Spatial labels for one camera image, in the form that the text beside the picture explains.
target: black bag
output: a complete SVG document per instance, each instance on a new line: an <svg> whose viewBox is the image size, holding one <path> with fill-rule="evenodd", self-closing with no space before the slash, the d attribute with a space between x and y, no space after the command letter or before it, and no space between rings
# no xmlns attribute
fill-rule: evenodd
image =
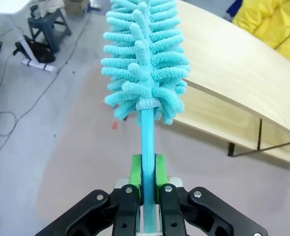
<svg viewBox="0 0 290 236"><path fill-rule="evenodd" d="M35 55L36 59L40 63L52 63L56 60L55 55L53 55L50 52L47 44L36 42L36 41L28 38L28 36L26 36L26 35L24 35L24 38L25 38L26 42L28 43L30 49L32 50L33 54ZM28 56L27 52L25 51L25 49L23 48L23 46L20 42L16 42L15 46L16 46L16 50L13 52L14 56L18 52L21 52L22 54L24 54L24 56L26 58L31 59Z"/></svg>

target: dark blue cloth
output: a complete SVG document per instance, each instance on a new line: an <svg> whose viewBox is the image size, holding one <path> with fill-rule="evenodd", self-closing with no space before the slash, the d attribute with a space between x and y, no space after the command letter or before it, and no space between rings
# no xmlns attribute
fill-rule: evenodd
<svg viewBox="0 0 290 236"><path fill-rule="evenodd" d="M226 11L230 17L235 17L238 10L240 9L242 5L242 0L236 0L234 1L234 3L228 8L228 10Z"/></svg>

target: yellow bean bag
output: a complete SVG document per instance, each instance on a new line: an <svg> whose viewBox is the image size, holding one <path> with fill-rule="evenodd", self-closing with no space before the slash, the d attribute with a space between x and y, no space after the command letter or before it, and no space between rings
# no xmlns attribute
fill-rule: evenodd
<svg viewBox="0 0 290 236"><path fill-rule="evenodd" d="M243 0L233 23L290 60L290 0Z"/></svg>

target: step stool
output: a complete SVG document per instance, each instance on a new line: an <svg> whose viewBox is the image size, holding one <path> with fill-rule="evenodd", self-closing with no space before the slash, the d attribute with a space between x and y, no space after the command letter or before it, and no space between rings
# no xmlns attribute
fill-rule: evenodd
<svg viewBox="0 0 290 236"><path fill-rule="evenodd" d="M65 30L61 35L56 36L54 34L54 24L65 26ZM38 20L28 18L28 25L33 40L36 41L36 38L41 32L44 34L50 51L52 53L57 53L60 50L59 44L61 43L63 38L66 35L72 34L60 9L57 9L54 13L47 13L47 15ZM36 33L33 33L33 29L37 29L38 31Z"/></svg>

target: thermos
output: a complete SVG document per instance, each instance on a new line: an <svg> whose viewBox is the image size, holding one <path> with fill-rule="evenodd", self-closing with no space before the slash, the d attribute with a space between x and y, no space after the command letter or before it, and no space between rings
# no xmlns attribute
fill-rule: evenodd
<svg viewBox="0 0 290 236"><path fill-rule="evenodd" d="M30 8L30 14L33 19L38 20L41 18L40 11L37 5L34 5Z"/></svg>

